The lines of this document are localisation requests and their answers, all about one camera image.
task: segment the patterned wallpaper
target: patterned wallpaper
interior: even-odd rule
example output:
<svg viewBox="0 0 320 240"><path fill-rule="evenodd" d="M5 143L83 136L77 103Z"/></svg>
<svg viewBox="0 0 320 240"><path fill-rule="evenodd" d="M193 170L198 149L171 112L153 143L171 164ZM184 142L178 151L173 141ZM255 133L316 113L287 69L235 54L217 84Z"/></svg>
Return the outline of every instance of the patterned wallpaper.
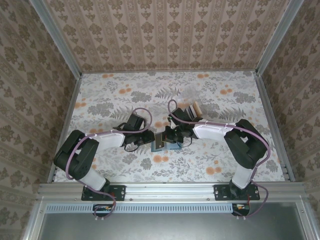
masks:
<svg viewBox="0 0 320 240"><path fill-rule="evenodd" d="M25 228L75 79L28 1L0 1L0 239Z"/></svg>
<svg viewBox="0 0 320 240"><path fill-rule="evenodd" d="M289 0L46 0L82 72L255 69Z"/></svg>
<svg viewBox="0 0 320 240"><path fill-rule="evenodd" d="M320 1L304 1L263 80L297 181L320 219Z"/></svg>

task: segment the clear plastic object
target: clear plastic object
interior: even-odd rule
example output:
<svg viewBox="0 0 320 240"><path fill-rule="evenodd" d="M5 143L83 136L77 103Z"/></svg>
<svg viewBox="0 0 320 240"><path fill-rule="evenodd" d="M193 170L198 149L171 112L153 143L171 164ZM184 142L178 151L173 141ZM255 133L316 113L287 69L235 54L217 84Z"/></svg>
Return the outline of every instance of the clear plastic object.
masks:
<svg viewBox="0 0 320 240"><path fill-rule="evenodd" d="M193 105L197 102L198 107L202 109L202 102L199 97L198 91L194 87L186 87L181 93L177 96L178 107L182 110L186 109L190 105Z"/></svg>

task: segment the gray panel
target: gray panel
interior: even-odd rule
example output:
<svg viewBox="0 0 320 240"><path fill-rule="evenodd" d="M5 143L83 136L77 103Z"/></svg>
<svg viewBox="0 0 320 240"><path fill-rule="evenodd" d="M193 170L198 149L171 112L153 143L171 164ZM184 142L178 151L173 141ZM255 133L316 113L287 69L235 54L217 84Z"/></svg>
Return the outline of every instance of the gray panel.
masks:
<svg viewBox="0 0 320 240"><path fill-rule="evenodd" d="M246 220L215 213L46 214L40 240L303 240L295 203L268 203Z"/></svg>

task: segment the gray leaf pattern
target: gray leaf pattern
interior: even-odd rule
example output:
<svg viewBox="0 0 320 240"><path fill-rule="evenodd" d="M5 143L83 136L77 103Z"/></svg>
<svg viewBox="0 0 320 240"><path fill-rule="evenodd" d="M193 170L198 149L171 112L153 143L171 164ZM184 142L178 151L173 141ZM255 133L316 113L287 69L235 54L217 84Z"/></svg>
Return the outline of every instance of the gray leaf pattern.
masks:
<svg viewBox="0 0 320 240"><path fill-rule="evenodd" d="M239 83L249 87L239 87ZM218 123L249 120L272 147L270 160L258 168L255 180L284 180L252 72L83 74L80 89L69 133L74 129L85 133L110 130L126 122L138 107L151 111L150 129L159 133L169 124L170 99L184 108L196 100L204 119ZM136 114L149 120L146 111L138 110ZM9 129L2 131L4 140L16 140ZM92 164L111 182L228 182L236 167L223 139L194 139L189 147L160 152L151 152L150 143L130 153L123 147L108 148L97 152ZM55 181L67 181L65 173L58 169Z"/></svg>

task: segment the damask wallpaper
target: damask wallpaper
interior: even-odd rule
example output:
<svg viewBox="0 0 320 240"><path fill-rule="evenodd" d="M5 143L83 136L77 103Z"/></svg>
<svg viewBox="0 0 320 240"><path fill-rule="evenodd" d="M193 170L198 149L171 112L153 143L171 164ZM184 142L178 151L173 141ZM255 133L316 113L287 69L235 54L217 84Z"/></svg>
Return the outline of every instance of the damask wallpaper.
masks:
<svg viewBox="0 0 320 240"><path fill-rule="evenodd" d="M0 1L0 239L17 240L46 182L75 79L28 1Z"/></svg>
<svg viewBox="0 0 320 240"><path fill-rule="evenodd" d="M320 1L304 1L262 77L296 180L320 220Z"/></svg>
<svg viewBox="0 0 320 240"><path fill-rule="evenodd" d="M284 181L280 161L252 71L131 72L83 74L68 133L100 133L126 122L138 107L150 110L151 130L160 133L168 122L168 101L185 108L197 100L203 118L217 123L249 120L267 140L271 157L258 168L256 181ZM149 119L145 111L137 114ZM237 167L227 143L185 138L184 148L151 152L151 144L133 152L123 147L97 152L92 168L111 182L228 182ZM55 182L66 182L58 169Z"/></svg>
<svg viewBox="0 0 320 240"><path fill-rule="evenodd" d="M289 0L45 0L85 73L255 69Z"/></svg>

